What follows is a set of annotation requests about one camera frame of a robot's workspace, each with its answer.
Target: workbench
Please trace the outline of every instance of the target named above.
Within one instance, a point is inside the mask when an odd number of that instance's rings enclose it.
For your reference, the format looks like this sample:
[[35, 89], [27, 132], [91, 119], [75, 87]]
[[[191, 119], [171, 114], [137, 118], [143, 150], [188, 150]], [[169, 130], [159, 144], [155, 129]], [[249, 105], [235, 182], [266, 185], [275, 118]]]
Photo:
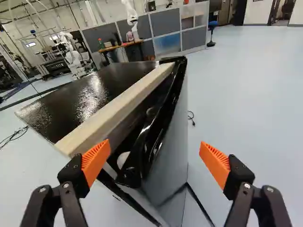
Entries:
[[108, 56], [107, 56], [108, 52], [116, 50], [116, 49], [121, 48], [121, 47], [128, 47], [128, 46], [132, 46], [132, 45], [138, 45], [139, 51], [140, 51], [140, 54], [141, 54], [141, 58], [142, 58], [142, 61], [143, 61], [144, 60], [144, 54], [143, 54], [143, 50], [142, 50], [142, 43], [143, 42], [144, 41], [142, 39], [140, 39], [139, 41], [129, 41], [129, 42], [126, 42], [126, 43], [122, 43], [121, 45], [110, 46], [110, 47], [106, 47], [104, 49], [100, 49], [98, 52], [100, 54], [103, 54], [103, 56], [105, 57], [105, 59], [107, 61], [107, 64], [109, 65], [110, 61], [109, 61]]

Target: white robotic arm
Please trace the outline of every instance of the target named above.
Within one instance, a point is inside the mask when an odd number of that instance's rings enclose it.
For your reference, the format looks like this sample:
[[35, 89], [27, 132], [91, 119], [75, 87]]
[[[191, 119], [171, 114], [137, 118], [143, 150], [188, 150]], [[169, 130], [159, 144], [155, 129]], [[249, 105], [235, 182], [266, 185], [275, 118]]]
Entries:
[[136, 10], [132, 7], [132, 1], [131, 0], [121, 0], [122, 4], [125, 5], [126, 12], [127, 12], [127, 23], [132, 27], [132, 33], [134, 36], [135, 41], [139, 40], [139, 35], [138, 35], [138, 14]]

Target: blue stool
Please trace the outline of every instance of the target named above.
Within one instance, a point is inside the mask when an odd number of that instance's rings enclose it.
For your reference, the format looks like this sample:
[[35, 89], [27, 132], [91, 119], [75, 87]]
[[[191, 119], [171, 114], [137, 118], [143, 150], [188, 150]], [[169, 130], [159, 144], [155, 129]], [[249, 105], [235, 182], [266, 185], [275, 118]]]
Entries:
[[208, 47], [216, 45], [216, 43], [213, 42], [213, 32], [214, 32], [214, 28], [217, 27], [217, 26], [218, 26], [218, 22], [215, 21], [215, 20], [214, 21], [210, 21], [208, 23], [208, 29], [211, 30], [211, 32], [212, 32], [212, 34], [210, 36], [210, 42], [206, 44]]

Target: orange gripper pad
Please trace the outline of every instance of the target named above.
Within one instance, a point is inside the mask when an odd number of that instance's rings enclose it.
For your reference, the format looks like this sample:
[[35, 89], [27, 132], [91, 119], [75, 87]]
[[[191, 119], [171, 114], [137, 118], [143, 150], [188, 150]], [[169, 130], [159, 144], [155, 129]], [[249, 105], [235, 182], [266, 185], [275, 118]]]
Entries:
[[84, 172], [89, 187], [94, 183], [109, 155], [109, 140], [105, 140], [82, 156], [81, 169]]
[[230, 172], [228, 156], [203, 141], [201, 142], [199, 155], [221, 189], [224, 190]]

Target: power cord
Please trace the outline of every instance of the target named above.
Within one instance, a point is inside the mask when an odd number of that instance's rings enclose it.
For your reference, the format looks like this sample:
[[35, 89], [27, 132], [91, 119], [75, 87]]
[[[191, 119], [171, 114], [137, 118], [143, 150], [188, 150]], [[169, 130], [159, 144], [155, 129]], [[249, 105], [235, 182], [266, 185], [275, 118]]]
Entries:
[[15, 131], [13, 134], [5, 138], [0, 142], [0, 150], [4, 148], [9, 142], [19, 139], [21, 136], [23, 136], [28, 130], [28, 126], [23, 127], [17, 131]]
[[191, 113], [192, 116], [187, 115], [187, 119], [192, 121], [193, 126], [196, 126], [196, 123], [195, 123], [195, 121], [194, 121], [194, 117], [195, 117], [194, 112], [192, 112], [192, 111], [190, 111], [190, 110], [188, 110], [188, 112]]

